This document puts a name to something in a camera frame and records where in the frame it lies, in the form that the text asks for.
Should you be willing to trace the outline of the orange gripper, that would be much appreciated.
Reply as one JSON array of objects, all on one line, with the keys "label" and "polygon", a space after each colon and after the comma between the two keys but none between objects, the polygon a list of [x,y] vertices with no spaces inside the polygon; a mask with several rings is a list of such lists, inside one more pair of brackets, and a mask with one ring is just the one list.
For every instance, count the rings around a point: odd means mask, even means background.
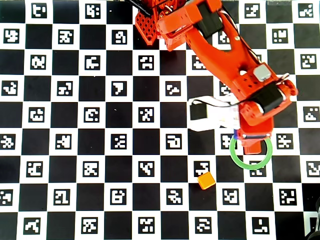
[{"label": "orange gripper", "polygon": [[[241,128],[271,131],[274,127],[273,117],[287,108],[292,103],[291,96],[297,94],[298,90],[290,80],[274,81],[264,86],[239,104]],[[265,142],[268,148],[271,147],[269,137],[240,137],[238,140],[244,148],[253,147],[261,141]]]}]

